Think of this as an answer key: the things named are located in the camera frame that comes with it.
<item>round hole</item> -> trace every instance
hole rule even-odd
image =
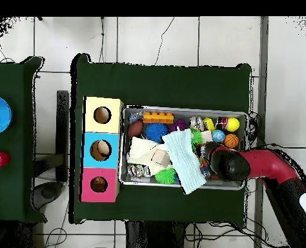
[[[91,180],[90,186],[94,192],[102,193],[106,191],[108,183],[104,177],[95,177]]]
[[[90,154],[96,161],[106,161],[112,153],[112,147],[108,141],[100,139],[94,141],[90,147]]]
[[[106,107],[98,107],[94,111],[94,120],[97,123],[106,124],[110,121],[111,117],[112,117],[112,113]]]

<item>green table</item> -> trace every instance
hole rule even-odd
[[[0,97],[12,108],[11,125],[0,133],[0,152],[10,163],[0,169],[0,220],[41,222],[43,216],[31,205],[34,179],[33,78],[40,57],[20,64],[0,63]]]
[[[215,221],[242,227],[244,188],[198,189],[184,195],[179,188],[121,185],[116,203],[78,202],[81,120],[83,96],[119,98],[126,105],[248,112],[250,66],[146,67],[89,63],[88,59],[88,55],[78,54],[71,67],[70,195],[74,199],[70,202],[70,221]]]

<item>white cloth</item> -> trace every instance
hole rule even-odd
[[[165,169],[164,166],[152,161],[152,157],[157,149],[167,151],[164,144],[160,145],[159,143],[150,141],[149,139],[132,137],[128,163],[147,165],[150,169],[150,174],[153,176],[159,171]]]

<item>red ball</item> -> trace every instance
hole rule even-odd
[[[138,120],[138,121],[133,122],[131,125],[129,125],[129,128],[128,128],[129,138],[140,135],[142,130],[143,130],[142,121]]]

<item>yellow box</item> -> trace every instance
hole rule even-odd
[[[120,99],[86,97],[85,132],[119,134],[122,108],[123,103]],[[107,120],[102,118],[106,115],[108,115]]]

